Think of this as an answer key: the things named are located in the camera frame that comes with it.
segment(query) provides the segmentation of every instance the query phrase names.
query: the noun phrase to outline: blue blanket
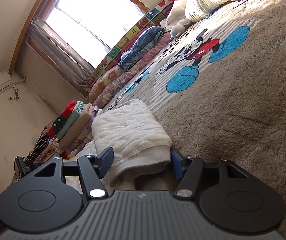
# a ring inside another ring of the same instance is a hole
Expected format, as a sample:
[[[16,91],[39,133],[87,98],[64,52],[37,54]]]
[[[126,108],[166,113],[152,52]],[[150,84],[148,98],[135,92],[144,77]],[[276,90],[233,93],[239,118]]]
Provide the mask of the blue blanket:
[[[148,50],[146,50],[146,46],[148,45],[150,49],[155,47],[160,38],[163,37],[164,33],[165,30],[159,26],[152,26],[146,29],[140,35],[140,37],[135,41],[132,48],[129,51],[122,54],[118,66],[123,70],[128,71],[138,60],[140,60],[148,52]]]

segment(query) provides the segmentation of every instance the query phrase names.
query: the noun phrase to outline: green cloth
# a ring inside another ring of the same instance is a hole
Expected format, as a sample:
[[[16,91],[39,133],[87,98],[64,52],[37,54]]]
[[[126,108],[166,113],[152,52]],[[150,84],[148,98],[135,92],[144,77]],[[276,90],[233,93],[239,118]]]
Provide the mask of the green cloth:
[[[57,138],[62,138],[66,134],[67,130],[71,127],[71,125],[75,122],[75,120],[80,116],[81,111],[82,111],[84,106],[85,106],[85,104],[83,104],[81,101],[78,101],[76,103],[72,113],[70,114],[70,116],[66,120],[65,124],[59,130],[59,132],[56,134]]]

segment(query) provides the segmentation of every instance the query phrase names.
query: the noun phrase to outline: blanket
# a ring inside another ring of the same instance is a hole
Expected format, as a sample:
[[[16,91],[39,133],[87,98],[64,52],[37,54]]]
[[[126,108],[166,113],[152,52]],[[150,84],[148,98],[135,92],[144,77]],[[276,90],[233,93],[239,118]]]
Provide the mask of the blanket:
[[[113,164],[102,179],[107,187],[161,172],[170,163],[171,139],[141,100],[130,100],[98,115],[92,134],[97,153],[108,146],[114,151]]]
[[[142,100],[184,156],[230,159],[286,201],[286,0],[232,7],[173,41],[119,104]],[[137,189],[175,190],[171,174]]]
[[[171,34],[165,33],[159,43],[147,52],[129,71],[123,73],[120,77],[110,83],[96,98],[93,105],[98,106],[98,108],[103,108],[131,78],[144,68],[146,64],[168,44],[170,38]]]
[[[147,28],[134,42],[131,49],[122,53],[118,66],[125,71],[129,70],[140,58],[145,55],[145,53],[158,44],[164,33],[165,30],[160,26],[151,26]]]

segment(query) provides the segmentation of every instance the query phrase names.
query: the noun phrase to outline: metal screw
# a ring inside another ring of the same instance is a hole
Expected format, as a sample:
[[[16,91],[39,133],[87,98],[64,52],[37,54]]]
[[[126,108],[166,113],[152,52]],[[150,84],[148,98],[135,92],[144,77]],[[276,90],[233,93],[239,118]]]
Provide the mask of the metal screw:
[[[100,198],[100,197],[103,197],[104,195],[105,195],[105,191],[99,188],[92,189],[90,191],[91,197]]]
[[[180,189],[176,194],[180,197],[190,197],[193,195],[193,192],[189,189]]]

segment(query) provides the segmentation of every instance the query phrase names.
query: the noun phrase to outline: blue gripper pad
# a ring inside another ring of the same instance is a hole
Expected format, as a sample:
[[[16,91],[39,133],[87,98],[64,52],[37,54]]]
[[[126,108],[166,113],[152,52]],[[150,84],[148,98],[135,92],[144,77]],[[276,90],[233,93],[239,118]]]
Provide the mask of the blue gripper pad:
[[[112,147],[106,147],[98,156],[95,157],[94,170],[101,179],[103,178],[113,163],[114,152]]]
[[[185,159],[178,150],[171,148],[171,163],[174,167],[175,177],[177,179],[183,179],[186,170],[182,166],[182,160]]]

